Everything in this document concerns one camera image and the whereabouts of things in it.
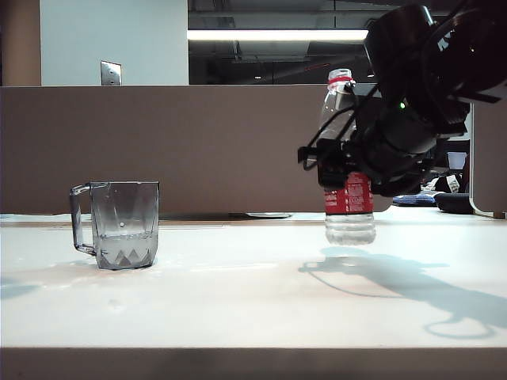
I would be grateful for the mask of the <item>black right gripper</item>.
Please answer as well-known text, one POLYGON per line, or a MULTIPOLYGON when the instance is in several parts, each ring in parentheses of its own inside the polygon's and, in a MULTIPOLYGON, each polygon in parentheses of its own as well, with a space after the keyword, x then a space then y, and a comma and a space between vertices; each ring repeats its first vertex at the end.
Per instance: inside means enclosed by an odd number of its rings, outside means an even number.
POLYGON ((318 161, 321 187, 344 187, 346 167, 365 174, 372 192, 381 196, 414 193, 432 167, 429 152, 436 146, 430 121, 409 105, 369 107, 356 118, 356 129, 342 144, 320 139, 317 148, 301 146, 298 163, 305 171, 318 161))

